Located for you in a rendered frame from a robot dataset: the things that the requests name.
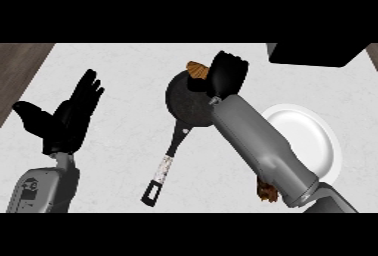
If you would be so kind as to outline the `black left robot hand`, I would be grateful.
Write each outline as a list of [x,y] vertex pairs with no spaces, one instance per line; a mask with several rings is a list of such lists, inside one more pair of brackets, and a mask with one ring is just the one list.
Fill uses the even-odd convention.
[[88,69],[78,81],[72,95],[53,114],[26,101],[18,101],[12,109],[21,117],[25,130],[43,139],[43,154],[57,152],[72,155],[84,142],[90,118],[105,88]]

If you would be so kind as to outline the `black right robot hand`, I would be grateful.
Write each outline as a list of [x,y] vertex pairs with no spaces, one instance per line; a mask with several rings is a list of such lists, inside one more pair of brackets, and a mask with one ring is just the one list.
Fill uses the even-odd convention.
[[207,78],[187,77],[187,89],[192,92],[205,92],[210,98],[218,97],[224,100],[229,95],[239,93],[248,65],[248,61],[239,56],[220,51],[213,59]]

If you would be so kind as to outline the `golden brown croissant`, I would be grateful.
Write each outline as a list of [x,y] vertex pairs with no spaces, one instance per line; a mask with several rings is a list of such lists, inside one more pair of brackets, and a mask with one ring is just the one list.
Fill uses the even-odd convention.
[[195,61],[189,61],[186,64],[189,75],[193,79],[207,79],[210,68]]

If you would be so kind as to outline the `black frying pan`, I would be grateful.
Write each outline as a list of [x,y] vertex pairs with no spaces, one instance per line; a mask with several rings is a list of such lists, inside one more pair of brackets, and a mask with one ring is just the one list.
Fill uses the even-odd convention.
[[170,147],[140,199],[150,207],[158,201],[179,145],[193,128],[213,125],[210,98],[204,92],[192,92],[187,89],[189,77],[189,72],[182,71],[171,79],[165,90],[165,105],[176,124]]

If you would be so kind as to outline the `white round plate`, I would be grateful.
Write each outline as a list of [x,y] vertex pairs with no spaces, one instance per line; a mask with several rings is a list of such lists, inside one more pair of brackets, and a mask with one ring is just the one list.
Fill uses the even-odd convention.
[[286,138],[291,149],[319,180],[332,184],[342,168],[342,153],[335,133],[307,108],[295,104],[276,104],[263,117]]

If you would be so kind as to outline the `black appliance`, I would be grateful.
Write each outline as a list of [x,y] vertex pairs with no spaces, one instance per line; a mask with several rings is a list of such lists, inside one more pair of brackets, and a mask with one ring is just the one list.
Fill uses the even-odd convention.
[[368,43],[267,43],[269,62],[319,67],[344,67]]

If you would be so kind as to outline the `dark brown pastry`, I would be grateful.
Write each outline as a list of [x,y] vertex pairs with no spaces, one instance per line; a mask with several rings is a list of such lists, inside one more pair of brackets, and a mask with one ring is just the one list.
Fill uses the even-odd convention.
[[261,179],[257,179],[257,195],[261,200],[267,200],[269,202],[277,201],[277,190],[275,186],[263,182]]

